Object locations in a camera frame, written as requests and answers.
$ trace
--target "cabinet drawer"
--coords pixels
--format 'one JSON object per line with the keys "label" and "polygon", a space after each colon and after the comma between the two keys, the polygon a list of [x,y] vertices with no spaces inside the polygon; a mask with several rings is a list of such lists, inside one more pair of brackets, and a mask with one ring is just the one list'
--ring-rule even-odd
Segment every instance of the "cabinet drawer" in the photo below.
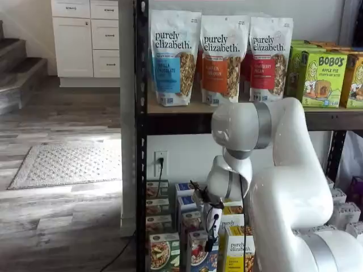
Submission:
{"label": "cabinet drawer", "polygon": [[90,17],[90,0],[52,0],[52,14],[57,17]]}
{"label": "cabinet drawer", "polygon": [[91,18],[118,20],[118,1],[91,0]]}
{"label": "cabinet drawer", "polygon": [[119,21],[92,20],[93,49],[119,49]]}
{"label": "cabinet drawer", "polygon": [[95,78],[120,77],[120,52],[118,50],[93,50]]}

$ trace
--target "cranberry pecan granola bag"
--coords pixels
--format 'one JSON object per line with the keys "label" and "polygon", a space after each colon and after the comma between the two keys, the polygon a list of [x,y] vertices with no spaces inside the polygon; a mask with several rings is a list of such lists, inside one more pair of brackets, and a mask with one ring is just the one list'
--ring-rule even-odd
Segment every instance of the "cranberry pecan granola bag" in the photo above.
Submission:
{"label": "cranberry pecan granola bag", "polygon": [[250,101],[282,99],[292,34],[292,18],[251,18]]}
{"label": "cranberry pecan granola bag", "polygon": [[246,55],[250,17],[202,16],[203,102],[238,102],[240,63]]}

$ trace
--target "vanilla chocolate granola bag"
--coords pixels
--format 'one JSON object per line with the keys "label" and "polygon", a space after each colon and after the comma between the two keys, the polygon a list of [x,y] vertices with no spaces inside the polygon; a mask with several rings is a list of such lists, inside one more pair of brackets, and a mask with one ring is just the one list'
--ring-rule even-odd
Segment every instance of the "vanilla chocolate granola bag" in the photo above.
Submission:
{"label": "vanilla chocolate granola bag", "polygon": [[188,105],[200,37],[200,12],[151,10],[151,52],[158,103]]}
{"label": "vanilla chocolate granola bag", "polygon": [[292,34],[292,18],[251,18],[250,101],[282,99]]}
{"label": "vanilla chocolate granola bag", "polygon": [[246,55],[250,17],[202,16],[202,99],[218,106],[238,102],[240,64]]}

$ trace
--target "blue label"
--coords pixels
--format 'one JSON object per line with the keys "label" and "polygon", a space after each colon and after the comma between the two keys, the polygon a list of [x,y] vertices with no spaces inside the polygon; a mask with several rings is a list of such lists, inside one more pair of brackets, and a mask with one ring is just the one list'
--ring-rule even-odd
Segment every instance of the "blue label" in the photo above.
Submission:
{"label": "blue label", "polygon": [[179,183],[180,191],[194,190],[193,185],[190,183]]}
{"label": "blue label", "polygon": [[153,58],[154,76],[158,92],[180,92],[180,59],[173,54],[157,54]]}
{"label": "blue label", "polygon": [[195,203],[192,197],[181,197],[181,201],[184,205],[193,204]]}

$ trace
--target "orange label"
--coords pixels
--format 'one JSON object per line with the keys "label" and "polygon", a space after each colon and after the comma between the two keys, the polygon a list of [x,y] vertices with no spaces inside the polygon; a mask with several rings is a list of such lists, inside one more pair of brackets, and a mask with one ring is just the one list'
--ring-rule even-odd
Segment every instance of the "orange label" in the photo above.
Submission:
{"label": "orange label", "polygon": [[227,60],[223,57],[205,56],[203,59],[203,89],[227,93]]}

